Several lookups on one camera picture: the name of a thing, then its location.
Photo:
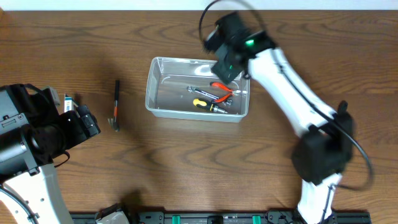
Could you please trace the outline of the yellow black stubby screwdriver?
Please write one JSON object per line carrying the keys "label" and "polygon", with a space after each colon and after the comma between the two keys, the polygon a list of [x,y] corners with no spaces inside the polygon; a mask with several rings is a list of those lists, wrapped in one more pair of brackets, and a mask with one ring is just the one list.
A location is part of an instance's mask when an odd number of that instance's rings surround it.
{"label": "yellow black stubby screwdriver", "polygon": [[226,110],[220,108],[216,104],[214,104],[208,100],[204,100],[202,98],[195,98],[193,100],[193,105],[196,106],[197,108],[201,108],[203,110],[210,111],[212,113],[221,113],[221,114],[228,113]]}

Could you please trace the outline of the red handled pliers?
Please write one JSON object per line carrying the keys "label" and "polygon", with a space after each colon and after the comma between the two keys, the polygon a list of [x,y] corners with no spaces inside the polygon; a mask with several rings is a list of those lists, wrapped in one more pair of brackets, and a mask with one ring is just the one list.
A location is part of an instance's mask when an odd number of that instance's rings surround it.
{"label": "red handled pliers", "polygon": [[216,100],[212,100],[212,103],[223,103],[227,100],[229,100],[230,98],[232,98],[233,96],[243,96],[243,95],[247,95],[247,91],[246,90],[233,90],[232,88],[226,86],[223,83],[220,82],[210,82],[210,87],[212,89],[217,89],[220,91],[223,91],[225,93],[225,95],[219,97]]}

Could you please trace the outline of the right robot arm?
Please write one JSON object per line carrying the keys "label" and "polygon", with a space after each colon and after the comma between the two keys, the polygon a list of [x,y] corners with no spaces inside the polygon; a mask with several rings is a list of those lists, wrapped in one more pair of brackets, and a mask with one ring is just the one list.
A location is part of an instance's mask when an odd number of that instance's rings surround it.
{"label": "right robot arm", "polygon": [[253,33],[237,12],[215,23],[203,40],[218,61],[211,71],[225,84],[244,74],[270,94],[289,120],[299,141],[292,163],[302,179],[297,210],[305,223],[321,223],[332,214],[334,191],[353,147],[353,120],[344,107],[335,111],[324,103],[286,59],[265,31]]}

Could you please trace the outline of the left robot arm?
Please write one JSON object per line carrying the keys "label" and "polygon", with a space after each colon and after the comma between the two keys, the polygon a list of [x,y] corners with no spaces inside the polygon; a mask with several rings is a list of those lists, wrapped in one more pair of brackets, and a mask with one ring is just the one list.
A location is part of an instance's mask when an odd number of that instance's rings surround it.
{"label": "left robot arm", "polygon": [[73,223],[53,160],[101,132],[85,105],[60,114],[54,89],[1,87],[1,202],[18,223]]}

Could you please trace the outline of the small black-handled hammer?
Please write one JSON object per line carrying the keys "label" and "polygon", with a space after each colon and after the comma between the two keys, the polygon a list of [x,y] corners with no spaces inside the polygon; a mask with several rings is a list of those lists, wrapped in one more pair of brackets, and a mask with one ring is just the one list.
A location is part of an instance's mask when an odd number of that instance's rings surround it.
{"label": "small black-handled hammer", "polygon": [[115,81],[115,89],[114,89],[114,110],[113,110],[113,117],[108,118],[108,123],[111,127],[116,131],[119,132],[119,123],[118,123],[118,103],[119,103],[119,87],[120,81]]}

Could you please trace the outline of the silver ratchet wrench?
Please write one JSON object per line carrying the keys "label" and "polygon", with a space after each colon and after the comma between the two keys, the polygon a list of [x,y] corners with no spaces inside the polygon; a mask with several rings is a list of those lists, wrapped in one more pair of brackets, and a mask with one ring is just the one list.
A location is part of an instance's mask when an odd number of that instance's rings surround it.
{"label": "silver ratchet wrench", "polygon": [[190,93],[196,93],[196,94],[205,96],[205,97],[211,99],[212,102],[214,102],[214,103],[223,103],[224,105],[229,105],[229,106],[231,106],[233,104],[232,100],[227,99],[227,100],[222,101],[219,96],[216,96],[212,93],[209,93],[209,92],[199,89],[197,87],[187,86],[187,91],[189,91]]}

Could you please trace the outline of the clear plastic container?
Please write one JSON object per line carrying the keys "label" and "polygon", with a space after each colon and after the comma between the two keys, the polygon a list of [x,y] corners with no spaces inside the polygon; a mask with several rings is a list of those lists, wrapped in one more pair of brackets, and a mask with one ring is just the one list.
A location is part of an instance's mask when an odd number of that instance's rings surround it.
{"label": "clear plastic container", "polygon": [[212,89],[210,82],[220,79],[211,72],[214,60],[190,58],[155,57],[151,61],[146,89],[146,108],[160,118],[194,119],[238,123],[249,111],[250,81],[236,77],[228,87],[233,90],[246,90],[247,95],[233,96],[231,106],[223,103],[218,106],[227,114],[212,113],[193,105],[195,98],[211,99],[187,91],[187,86],[197,87],[218,97],[223,91]]}

